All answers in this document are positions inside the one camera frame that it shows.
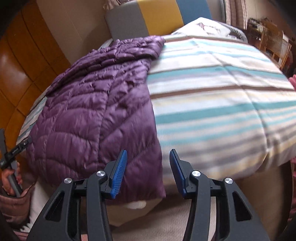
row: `mattress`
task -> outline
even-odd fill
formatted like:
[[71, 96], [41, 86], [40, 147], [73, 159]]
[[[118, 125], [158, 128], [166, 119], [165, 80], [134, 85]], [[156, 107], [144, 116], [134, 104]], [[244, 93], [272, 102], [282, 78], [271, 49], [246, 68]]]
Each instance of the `mattress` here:
[[[296, 156], [296, 92], [256, 48], [217, 37], [167, 36], [147, 85], [163, 154], [167, 193], [175, 192], [169, 152], [209, 178], [242, 178]], [[25, 120], [28, 136], [46, 97]]]

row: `purple quilted blanket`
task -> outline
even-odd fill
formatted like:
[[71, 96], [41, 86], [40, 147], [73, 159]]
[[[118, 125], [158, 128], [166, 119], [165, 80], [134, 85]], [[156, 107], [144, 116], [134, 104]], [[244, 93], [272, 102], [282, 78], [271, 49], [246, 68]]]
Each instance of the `purple quilted blanket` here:
[[52, 185], [104, 169], [121, 149], [128, 153], [115, 203], [165, 196], [162, 154], [146, 85], [164, 39], [116, 41], [93, 50], [59, 75], [31, 130], [31, 169]]

